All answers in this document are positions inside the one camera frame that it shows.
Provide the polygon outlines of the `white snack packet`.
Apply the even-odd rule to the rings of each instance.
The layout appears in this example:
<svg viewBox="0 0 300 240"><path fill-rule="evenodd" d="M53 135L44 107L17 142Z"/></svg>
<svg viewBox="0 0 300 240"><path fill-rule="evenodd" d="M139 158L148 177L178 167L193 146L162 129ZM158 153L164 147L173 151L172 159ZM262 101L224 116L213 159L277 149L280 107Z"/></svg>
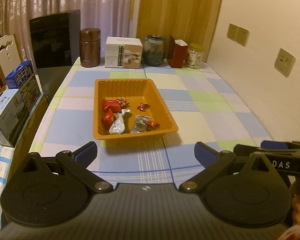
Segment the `white snack packet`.
<svg viewBox="0 0 300 240"><path fill-rule="evenodd" d="M122 134L125 131L125 116L128 113L130 113L130 109L122 109L121 113L117 114L116 120L110 126L110 134Z"/></svg>

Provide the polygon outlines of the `large red candy packet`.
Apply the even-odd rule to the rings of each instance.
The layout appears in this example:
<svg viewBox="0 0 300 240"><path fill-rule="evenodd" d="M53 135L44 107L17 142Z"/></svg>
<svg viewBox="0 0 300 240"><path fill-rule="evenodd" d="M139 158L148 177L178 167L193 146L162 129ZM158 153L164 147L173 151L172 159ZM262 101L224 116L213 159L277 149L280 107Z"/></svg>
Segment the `large red candy packet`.
<svg viewBox="0 0 300 240"><path fill-rule="evenodd" d="M111 110L113 113L121 113L121 105L117 100L103 100L102 109L107 112Z"/></svg>

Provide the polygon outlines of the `orange plastic tray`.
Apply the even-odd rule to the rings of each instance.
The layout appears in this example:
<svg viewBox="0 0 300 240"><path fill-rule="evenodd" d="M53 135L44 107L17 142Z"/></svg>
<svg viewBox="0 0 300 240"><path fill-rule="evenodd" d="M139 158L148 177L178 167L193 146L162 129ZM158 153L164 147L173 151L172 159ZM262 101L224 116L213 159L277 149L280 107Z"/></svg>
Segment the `orange plastic tray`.
<svg viewBox="0 0 300 240"><path fill-rule="evenodd" d="M130 113L125 118L125 131L122 134L110 134L102 125L106 112L102 109L103 100L126 98ZM140 103L150 105L145 112L137 109ZM149 116L160 128L154 131L131 133L137 115ZM178 126L168 110L159 90L151 79L97 79L94 89L93 136L105 141L137 141L162 137L178 131Z"/></svg>

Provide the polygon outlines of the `small dark red candy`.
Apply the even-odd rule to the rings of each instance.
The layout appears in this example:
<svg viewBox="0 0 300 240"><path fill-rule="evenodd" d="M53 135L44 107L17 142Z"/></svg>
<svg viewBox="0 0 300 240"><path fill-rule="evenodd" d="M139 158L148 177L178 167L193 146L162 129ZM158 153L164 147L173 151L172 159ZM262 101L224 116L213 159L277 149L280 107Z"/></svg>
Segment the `small dark red candy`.
<svg viewBox="0 0 300 240"><path fill-rule="evenodd" d="M117 98L116 100L119 103L121 108L125 108L129 105L129 102L126 100L126 98L121 97L121 98Z"/></svg>

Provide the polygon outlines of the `checkered tablecloth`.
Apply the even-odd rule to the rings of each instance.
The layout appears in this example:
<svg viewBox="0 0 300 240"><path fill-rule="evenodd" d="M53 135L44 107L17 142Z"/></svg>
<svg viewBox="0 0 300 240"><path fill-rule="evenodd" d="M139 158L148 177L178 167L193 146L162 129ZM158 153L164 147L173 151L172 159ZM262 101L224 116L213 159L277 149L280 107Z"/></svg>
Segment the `checkered tablecloth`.
<svg viewBox="0 0 300 240"><path fill-rule="evenodd" d="M248 107L207 66L110 69L76 62L48 108L32 150L50 156L92 141L95 80L138 78L154 81L178 131L97 140L98 156L89 169L112 183L179 184L201 169L193 153L196 142L230 150L237 143L256 145L268 138Z"/></svg>

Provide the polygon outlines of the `clear seed snack packet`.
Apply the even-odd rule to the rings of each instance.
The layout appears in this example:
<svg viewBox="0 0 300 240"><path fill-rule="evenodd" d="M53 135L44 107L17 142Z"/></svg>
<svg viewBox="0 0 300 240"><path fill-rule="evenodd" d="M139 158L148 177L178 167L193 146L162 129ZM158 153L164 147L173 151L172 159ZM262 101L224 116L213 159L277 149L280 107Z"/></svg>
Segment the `clear seed snack packet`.
<svg viewBox="0 0 300 240"><path fill-rule="evenodd" d="M131 133L142 133L147 131L147 124L150 119L149 116L137 115Z"/></svg>

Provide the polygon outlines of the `light blue carton box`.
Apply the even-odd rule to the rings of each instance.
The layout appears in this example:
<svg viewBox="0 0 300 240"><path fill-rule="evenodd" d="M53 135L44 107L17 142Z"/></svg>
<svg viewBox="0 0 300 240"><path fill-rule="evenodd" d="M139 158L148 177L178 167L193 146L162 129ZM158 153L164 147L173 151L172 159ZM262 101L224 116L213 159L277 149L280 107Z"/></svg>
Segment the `light blue carton box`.
<svg viewBox="0 0 300 240"><path fill-rule="evenodd" d="M19 89L5 90L0 96L0 145L15 147L29 111Z"/></svg>

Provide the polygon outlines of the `blue milk carton box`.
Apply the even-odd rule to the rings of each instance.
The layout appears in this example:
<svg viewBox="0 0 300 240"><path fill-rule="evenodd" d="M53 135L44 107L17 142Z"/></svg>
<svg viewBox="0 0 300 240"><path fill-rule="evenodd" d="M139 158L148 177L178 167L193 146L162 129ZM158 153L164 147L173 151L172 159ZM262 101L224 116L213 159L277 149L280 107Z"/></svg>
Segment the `blue milk carton box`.
<svg viewBox="0 0 300 240"><path fill-rule="evenodd" d="M21 62L5 77L5 81L9 89L19 89L27 109L32 111L41 92L31 60Z"/></svg>

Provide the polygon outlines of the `clear jar of nuts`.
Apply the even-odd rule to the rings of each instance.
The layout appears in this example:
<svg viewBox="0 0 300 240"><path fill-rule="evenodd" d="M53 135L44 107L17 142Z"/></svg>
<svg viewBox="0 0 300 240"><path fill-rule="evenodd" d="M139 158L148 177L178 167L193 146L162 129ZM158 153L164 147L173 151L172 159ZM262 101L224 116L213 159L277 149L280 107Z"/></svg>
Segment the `clear jar of nuts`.
<svg viewBox="0 0 300 240"><path fill-rule="evenodd" d="M203 58L204 47L200 44L191 43L187 48L185 65L192 69L199 69Z"/></svg>

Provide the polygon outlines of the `dark red open box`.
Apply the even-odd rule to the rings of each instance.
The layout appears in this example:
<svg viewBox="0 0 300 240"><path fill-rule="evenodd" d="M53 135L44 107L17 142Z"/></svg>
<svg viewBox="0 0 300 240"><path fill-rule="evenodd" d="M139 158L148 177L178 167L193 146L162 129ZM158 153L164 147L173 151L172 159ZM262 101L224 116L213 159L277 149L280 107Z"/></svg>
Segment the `dark red open box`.
<svg viewBox="0 0 300 240"><path fill-rule="evenodd" d="M181 40L175 40L170 36L167 51L167 62L172 68L182 68L187 55L188 44Z"/></svg>

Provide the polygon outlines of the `white product box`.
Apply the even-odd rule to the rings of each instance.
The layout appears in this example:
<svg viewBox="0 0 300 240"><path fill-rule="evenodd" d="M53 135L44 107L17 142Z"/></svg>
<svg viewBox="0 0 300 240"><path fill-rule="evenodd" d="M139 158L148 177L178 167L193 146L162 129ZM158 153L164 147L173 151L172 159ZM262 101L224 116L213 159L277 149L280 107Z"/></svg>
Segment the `white product box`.
<svg viewBox="0 0 300 240"><path fill-rule="evenodd" d="M142 52L139 38L107 37L104 65L106 68L139 69Z"/></svg>

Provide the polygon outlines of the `brown metal canister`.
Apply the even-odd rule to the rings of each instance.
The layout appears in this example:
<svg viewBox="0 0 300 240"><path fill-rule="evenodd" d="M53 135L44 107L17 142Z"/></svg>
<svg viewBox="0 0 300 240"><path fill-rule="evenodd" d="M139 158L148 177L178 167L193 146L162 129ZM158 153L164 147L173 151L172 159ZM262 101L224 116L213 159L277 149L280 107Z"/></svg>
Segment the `brown metal canister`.
<svg viewBox="0 0 300 240"><path fill-rule="evenodd" d="M98 28L85 28L79 32L79 52L81 66L96 67L100 64L101 31Z"/></svg>

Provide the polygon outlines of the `black appliance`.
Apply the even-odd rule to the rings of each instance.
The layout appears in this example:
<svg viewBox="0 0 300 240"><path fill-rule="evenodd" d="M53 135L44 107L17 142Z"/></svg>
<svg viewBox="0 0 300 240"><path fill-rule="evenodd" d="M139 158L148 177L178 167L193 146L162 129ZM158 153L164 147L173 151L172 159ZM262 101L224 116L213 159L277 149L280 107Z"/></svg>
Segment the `black appliance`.
<svg viewBox="0 0 300 240"><path fill-rule="evenodd" d="M81 12L69 10L30 20L31 44L39 81L51 101L79 57Z"/></svg>

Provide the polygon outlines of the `green glass jar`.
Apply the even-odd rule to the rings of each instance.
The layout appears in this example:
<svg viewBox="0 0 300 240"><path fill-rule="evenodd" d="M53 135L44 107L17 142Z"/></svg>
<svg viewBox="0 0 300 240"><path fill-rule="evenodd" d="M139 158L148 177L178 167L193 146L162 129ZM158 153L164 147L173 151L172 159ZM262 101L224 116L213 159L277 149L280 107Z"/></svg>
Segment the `green glass jar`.
<svg viewBox="0 0 300 240"><path fill-rule="evenodd" d="M164 61L165 38L158 34L150 34L145 38L142 58L146 65L157 67Z"/></svg>

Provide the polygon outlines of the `white wooden chair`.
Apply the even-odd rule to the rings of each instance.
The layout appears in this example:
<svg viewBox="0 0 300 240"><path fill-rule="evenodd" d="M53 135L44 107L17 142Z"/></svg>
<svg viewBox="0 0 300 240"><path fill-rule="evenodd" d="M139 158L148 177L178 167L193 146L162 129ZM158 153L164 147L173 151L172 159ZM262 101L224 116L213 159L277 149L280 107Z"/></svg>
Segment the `white wooden chair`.
<svg viewBox="0 0 300 240"><path fill-rule="evenodd" d="M20 63L21 54L15 34L0 38L0 77L4 80Z"/></svg>

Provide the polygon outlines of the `yellow curtain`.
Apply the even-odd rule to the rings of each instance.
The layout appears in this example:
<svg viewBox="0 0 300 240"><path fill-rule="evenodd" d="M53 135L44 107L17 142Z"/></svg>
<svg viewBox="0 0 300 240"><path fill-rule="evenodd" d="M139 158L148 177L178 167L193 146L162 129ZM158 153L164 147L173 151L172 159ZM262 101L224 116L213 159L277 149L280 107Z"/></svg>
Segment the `yellow curtain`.
<svg viewBox="0 0 300 240"><path fill-rule="evenodd" d="M222 0L140 0L136 36L181 39L204 47L207 60Z"/></svg>

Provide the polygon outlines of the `pink curtain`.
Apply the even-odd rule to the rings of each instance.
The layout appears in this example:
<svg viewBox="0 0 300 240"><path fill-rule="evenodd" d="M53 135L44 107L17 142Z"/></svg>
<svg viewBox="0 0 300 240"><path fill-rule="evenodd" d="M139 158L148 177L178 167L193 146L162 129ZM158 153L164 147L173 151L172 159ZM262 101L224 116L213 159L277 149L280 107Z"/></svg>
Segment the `pink curtain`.
<svg viewBox="0 0 300 240"><path fill-rule="evenodd" d="M108 37L127 37L131 0L0 0L0 33L14 34L22 60L33 60L30 20L39 16L80 10L82 28L101 31L101 54Z"/></svg>

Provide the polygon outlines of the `single wall socket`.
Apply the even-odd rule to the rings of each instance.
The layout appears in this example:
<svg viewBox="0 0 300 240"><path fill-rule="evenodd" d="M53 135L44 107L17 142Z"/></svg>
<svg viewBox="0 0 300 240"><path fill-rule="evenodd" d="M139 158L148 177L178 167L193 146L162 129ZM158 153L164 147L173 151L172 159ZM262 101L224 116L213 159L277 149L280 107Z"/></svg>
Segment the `single wall socket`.
<svg viewBox="0 0 300 240"><path fill-rule="evenodd" d="M275 61L275 69L283 76L289 77L290 72L294 66L295 57L284 49L280 48Z"/></svg>

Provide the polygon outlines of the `double wall socket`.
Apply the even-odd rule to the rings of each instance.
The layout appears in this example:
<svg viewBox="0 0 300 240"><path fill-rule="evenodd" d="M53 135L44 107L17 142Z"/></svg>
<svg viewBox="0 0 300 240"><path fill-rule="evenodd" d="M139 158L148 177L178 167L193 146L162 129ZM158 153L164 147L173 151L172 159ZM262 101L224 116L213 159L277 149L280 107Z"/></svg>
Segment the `double wall socket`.
<svg viewBox="0 0 300 240"><path fill-rule="evenodd" d="M226 36L232 41L235 41L241 46L245 47L247 45L249 34L250 31L248 31L247 29L238 27L234 24L229 24L228 32Z"/></svg>

